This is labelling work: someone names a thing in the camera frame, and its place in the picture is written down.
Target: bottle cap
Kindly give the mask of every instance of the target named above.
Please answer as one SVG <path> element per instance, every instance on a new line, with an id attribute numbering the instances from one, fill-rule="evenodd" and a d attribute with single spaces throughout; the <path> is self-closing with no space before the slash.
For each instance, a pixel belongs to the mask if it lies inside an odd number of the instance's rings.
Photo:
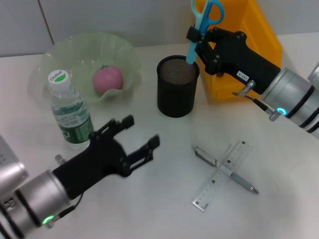
<path id="1" fill-rule="evenodd" d="M 53 91 L 64 91 L 71 85 L 69 74 L 64 70 L 52 71 L 48 76 L 48 81 Z"/>

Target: ruler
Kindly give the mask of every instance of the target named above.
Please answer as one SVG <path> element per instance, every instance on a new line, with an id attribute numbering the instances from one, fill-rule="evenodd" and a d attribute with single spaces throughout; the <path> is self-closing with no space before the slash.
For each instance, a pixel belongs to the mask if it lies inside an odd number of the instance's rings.
<path id="1" fill-rule="evenodd" d="M 192 199 L 192 203 L 204 212 L 207 206 L 211 204 L 217 196 L 218 192 L 230 179 L 229 176 L 220 171 L 220 167 L 224 166 L 231 171 L 236 171 L 252 149 L 253 146 L 251 146 L 248 142 L 239 140 L 230 149 L 213 174 L 199 187 Z"/>

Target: black mesh pen holder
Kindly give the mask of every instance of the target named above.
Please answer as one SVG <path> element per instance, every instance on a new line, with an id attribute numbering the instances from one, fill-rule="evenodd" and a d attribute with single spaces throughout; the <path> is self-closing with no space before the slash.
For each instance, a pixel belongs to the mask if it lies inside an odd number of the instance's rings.
<path id="1" fill-rule="evenodd" d="M 173 118 L 190 113 L 199 76 L 196 62 L 190 65 L 185 56 L 168 56 L 159 62 L 157 73 L 158 109 Z"/>

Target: robotic arm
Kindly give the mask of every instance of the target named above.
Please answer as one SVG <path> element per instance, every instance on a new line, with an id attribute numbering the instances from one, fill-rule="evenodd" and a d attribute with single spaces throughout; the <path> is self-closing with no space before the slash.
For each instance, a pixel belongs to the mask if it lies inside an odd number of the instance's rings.
<path id="1" fill-rule="evenodd" d="M 197 29 L 190 27 L 187 38 L 197 43 L 195 51 L 208 74 L 220 76 L 227 73 L 245 85 L 235 95 L 246 96 L 254 90 L 262 95 L 262 101 L 252 99 L 253 102 L 270 115 L 271 121 L 284 115 L 319 138 L 319 64 L 307 81 L 287 68 L 281 71 L 251 50 L 244 32 L 215 27 L 201 35 Z"/>
<path id="2" fill-rule="evenodd" d="M 107 175 L 128 177 L 153 160 L 153 150 L 160 145 L 158 135 L 129 155 L 113 139 L 133 125 L 132 116 L 122 122 L 109 121 L 90 135 L 90 145 L 82 153 L 18 189 L 27 172 L 0 136 L 0 239 L 1 236 L 4 239 L 26 237 L 42 225 L 73 211 L 75 207 L 70 207 L 71 200 Z"/>

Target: white table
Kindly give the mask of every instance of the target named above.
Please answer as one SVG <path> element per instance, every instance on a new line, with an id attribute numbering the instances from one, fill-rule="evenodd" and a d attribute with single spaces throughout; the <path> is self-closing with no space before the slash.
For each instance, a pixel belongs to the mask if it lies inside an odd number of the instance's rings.
<path id="1" fill-rule="evenodd" d="M 280 36 L 284 65 L 306 77 L 319 60 L 319 33 Z M 160 135 L 153 162 L 129 178 L 111 175 L 89 189 L 79 207 L 32 239 L 311 239 L 318 238 L 319 140 L 285 118 L 268 116 L 247 102 L 209 105 L 202 81 L 193 111 L 180 119 L 157 109 L 158 62 L 186 54 L 187 44 L 137 48 L 142 81 L 130 93 L 91 108 L 96 129 L 111 118 L 135 117 L 118 135 L 127 152 Z M 34 86 L 32 71 L 41 55 L 0 59 L 0 132 L 24 162 L 30 178 L 72 156 Z M 217 158 L 228 144 L 245 139 L 254 150 L 238 173 L 255 185 L 253 195 L 229 182 L 205 213 L 190 203 L 213 169 L 196 158 L 197 143 Z"/>

